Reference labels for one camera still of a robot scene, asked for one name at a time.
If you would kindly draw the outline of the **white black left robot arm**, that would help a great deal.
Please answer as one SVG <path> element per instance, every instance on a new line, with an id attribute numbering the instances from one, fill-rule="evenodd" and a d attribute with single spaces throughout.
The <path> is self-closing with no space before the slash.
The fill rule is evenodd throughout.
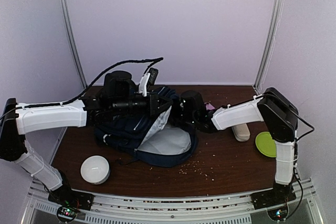
<path id="1" fill-rule="evenodd" d="M 59 127 L 97 126 L 115 116 L 144 113 L 164 127 L 173 101 L 149 89 L 157 70 L 151 68 L 138 85 L 126 71 L 114 71 L 104 78 L 103 88 L 94 96 L 80 95 L 69 101 L 42 104 L 17 103 L 7 100 L 1 117 L 1 159 L 14 162 L 49 190 L 64 205 L 71 205 L 75 192 L 66 176 L 37 154 L 26 140 L 29 132 Z"/>

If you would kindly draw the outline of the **purple smartphone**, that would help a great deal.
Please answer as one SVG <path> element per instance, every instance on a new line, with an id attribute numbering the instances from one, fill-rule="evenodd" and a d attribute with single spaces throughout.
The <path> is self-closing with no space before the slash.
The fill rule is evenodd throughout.
<path id="1" fill-rule="evenodd" d="M 205 103 L 205 108 L 206 108 L 207 111 L 211 111 L 211 110 L 215 109 L 215 107 L 208 102 Z"/>

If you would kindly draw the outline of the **left aluminium frame post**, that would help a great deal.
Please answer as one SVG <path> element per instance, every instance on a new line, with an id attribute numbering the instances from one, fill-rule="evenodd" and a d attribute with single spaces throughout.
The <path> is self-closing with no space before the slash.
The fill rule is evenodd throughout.
<path id="1" fill-rule="evenodd" d="M 77 50 L 77 45 L 75 42 L 74 32 L 73 32 L 72 25 L 71 25 L 67 0 L 60 0 L 60 5 L 61 5 L 62 15 L 63 15 L 64 23 L 65 23 L 66 34 L 67 34 L 67 39 L 68 39 L 71 55 L 74 60 L 75 69 L 79 76 L 81 86 L 84 89 L 87 87 L 87 81 L 86 81 L 83 68 L 80 62 L 80 58 L 78 55 L 78 50 Z"/>

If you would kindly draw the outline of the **green plate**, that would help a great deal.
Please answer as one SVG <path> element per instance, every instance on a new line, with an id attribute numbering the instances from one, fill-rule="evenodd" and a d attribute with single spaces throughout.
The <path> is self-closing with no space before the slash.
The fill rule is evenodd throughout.
<path id="1" fill-rule="evenodd" d="M 261 132 L 255 138 L 257 149 L 265 156 L 276 157 L 276 144 L 269 132 Z"/>

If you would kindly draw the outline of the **beige glasses case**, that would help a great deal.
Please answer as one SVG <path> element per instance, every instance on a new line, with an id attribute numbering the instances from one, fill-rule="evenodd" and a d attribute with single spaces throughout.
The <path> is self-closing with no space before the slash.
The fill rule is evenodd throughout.
<path id="1" fill-rule="evenodd" d="M 245 142 L 250 139 L 250 131 L 247 124 L 235 125 L 232 130 L 237 141 Z"/>

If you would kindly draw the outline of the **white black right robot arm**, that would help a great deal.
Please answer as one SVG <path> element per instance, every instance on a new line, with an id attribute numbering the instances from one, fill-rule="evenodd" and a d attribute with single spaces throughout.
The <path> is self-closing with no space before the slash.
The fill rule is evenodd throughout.
<path id="1" fill-rule="evenodd" d="M 289 196 L 294 167 L 297 163 L 298 110 L 277 89 L 235 105 L 207 110 L 202 95 L 194 90 L 183 92 L 173 100 L 173 120 L 205 133 L 264 122 L 276 144 L 276 173 L 269 199 L 279 204 Z"/>

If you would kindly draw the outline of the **right aluminium frame post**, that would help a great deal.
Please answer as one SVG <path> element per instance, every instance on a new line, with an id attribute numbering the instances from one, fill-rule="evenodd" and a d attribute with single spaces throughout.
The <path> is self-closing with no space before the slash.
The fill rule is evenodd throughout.
<path id="1" fill-rule="evenodd" d="M 263 49 L 262 58 L 257 72 L 256 80 L 254 83 L 254 89 L 257 93 L 261 93 L 262 85 L 265 82 L 271 57 L 274 51 L 274 46 L 276 43 L 275 42 L 276 32 L 280 24 L 283 5 L 284 0 L 274 0 L 266 42 Z"/>

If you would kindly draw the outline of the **aluminium frame post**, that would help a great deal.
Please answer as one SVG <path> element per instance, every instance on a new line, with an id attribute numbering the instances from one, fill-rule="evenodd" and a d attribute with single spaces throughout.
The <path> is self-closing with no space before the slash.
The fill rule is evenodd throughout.
<path id="1" fill-rule="evenodd" d="M 254 89 L 257 93 L 261 93 L 262 85 L 265 82 L 271 57 L 274 51 L 274 46 L 276 43 L 275 42 L 276 32 L 280 24 L 283 5 L 284 0 L 274 0 L 266 42 L 263 49 L 262 58 L 257 72 L 256 80 L 254 83 Z"/>
<path id="2" fill-rule="evenodd" d="M 74 60 L 75 69 L 79 76 L 81 86 L 84 89 L 87 87 L 87 81 L 86 81 L 83 68 L 80 62 L 80 58 L 78 55 L 78 50 L 77 50 L 77 45 L 75 42 L 74 32 L 73 32 L 72 25 L 71 25 L 67 0 L 60 0 L 60 5 L 61 5 L 62 15 L 63 15 L 64 23 L 65 23 L 66 34 L 67 34 L 67 39 L 68 39 L 71 55 Z"/>

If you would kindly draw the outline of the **white ceramic bowl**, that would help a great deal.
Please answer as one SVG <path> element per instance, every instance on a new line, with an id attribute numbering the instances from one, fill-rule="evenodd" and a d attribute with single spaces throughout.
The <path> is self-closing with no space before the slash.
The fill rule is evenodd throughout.
<path id="1" fill-rule="evenodd" d="M 103 184 L 110 176 L 109 162 L 103 156 L 90 156 L 82 163 L 80 174 L 90 184 Z"/>

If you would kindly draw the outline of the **navy blue student backpack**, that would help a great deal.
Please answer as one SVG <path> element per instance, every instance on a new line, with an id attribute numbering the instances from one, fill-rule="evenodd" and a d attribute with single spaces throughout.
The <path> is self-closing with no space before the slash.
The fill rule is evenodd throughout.
<path id="1" fill-rule="evenodd" d="M 153 166 L 180 165 L 196 151 L 198 137 L 191 126 L 169 123 L 172 110 L 170 107 L 153 119 L 143 113 L 117 116 L 94 128 L 96 143 Z"/>

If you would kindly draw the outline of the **white front rail frame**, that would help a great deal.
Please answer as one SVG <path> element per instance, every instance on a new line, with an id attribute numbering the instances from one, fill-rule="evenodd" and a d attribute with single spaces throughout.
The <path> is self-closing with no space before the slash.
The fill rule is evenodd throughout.
<path id="1" fill-rule="evenodd" d="M 200 197 L 131 197 L 93 193 L 89 210 L 71 223 L 274 223 L 270 215 L 288 207 L 285 223 L 325 223 L 313 183 L 293 183 L 296 198 L 282 205 L 255 208 L 252 192 Z"/>

